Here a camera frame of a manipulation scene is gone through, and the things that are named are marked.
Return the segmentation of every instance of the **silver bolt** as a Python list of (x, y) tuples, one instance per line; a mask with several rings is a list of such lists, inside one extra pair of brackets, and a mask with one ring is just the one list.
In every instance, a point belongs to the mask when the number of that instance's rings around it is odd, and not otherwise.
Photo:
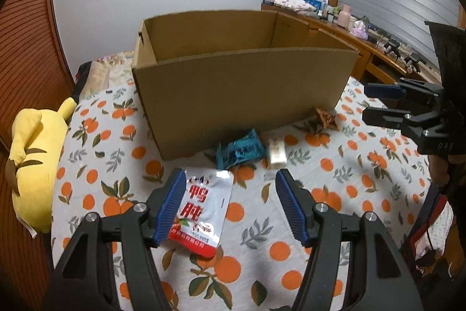
[(147, 205), (145, 203), (136, 203), (134, 205), (134, 211), (136, 212), (144, 212), (147, 208)]
[(315, 209), (319, 212), (327, 212), (329, 207), (325, 203), (317, 203)]
[(366, 219), (369, 220), (369, 222), (375, 222), (377, 220), (377, 215), (375, 215), (374, 212), (368, 212), (366, 213)]
[(98, 217), (99, 217), (99, 215), (97, 215), (97, 213), (90, 212), (90, 213), (88, 213), (86, 215), (85, 219), (86, 219), (87, 222), (92, 223), (92, 222), (96, 221)]

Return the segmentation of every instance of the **orange print bed sheet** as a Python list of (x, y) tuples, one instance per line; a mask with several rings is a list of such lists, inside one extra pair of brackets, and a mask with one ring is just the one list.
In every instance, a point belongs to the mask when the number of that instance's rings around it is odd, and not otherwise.
[[(369, 105), (381, 103), (365, 97), (363, 85), (350, 78), (336, 107), (340, 132), (313, 135), (302, 121), (275, 133), (285, 139), (287, 168), (317, 202), (347, 214), (375, 211), (400, 246), (430, 185), (427, 160), (399, 131), (366, 126), (361, 113)], [(145, 201), (173, 168), (213, 168), (211, 154), (164, 162), (131, 79), (82, 101), (55, 182), (54, 263), (87, 212), (123, 213), (132, 201)], [(214, 258), (191, 255), (172, 241), (152, 250), (173, 310), (286, 311), (293, 304), (310, 250), (293, 239), (274, 182), (264, 180), (263, 162), (232, 171), (232, 196)], [(343, 303), (348, 259), (344, 243), (334, 310)], [(113, 265), (121, 308), (131, 310), (120, 243), (113, 243)]]

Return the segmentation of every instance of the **yellow plush toy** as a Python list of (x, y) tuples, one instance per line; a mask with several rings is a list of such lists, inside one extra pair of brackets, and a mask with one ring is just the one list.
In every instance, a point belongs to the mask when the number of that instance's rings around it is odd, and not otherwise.
[(21, 110), (13, 122), (13, 142), (5, 167), (16, 214), (37, 232), (50, 232), (52, 197), (61, 147), (76, 108), (68, 98), (57, 112)]

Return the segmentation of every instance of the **cardboard box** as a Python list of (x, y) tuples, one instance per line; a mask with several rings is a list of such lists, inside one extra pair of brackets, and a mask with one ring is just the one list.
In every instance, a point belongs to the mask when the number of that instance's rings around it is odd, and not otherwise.
[(192, 11), (143, 21), (133, 74), (171, 160), (333, 109), (358, 51), (276, 11)]

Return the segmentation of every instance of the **snack package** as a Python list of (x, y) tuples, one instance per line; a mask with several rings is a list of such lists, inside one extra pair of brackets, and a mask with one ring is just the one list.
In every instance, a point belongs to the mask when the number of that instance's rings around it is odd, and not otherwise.
[(215, 255), (233, 187), (226, 170), (187, 168), (186, 192), (168, 237), (190, 251)]

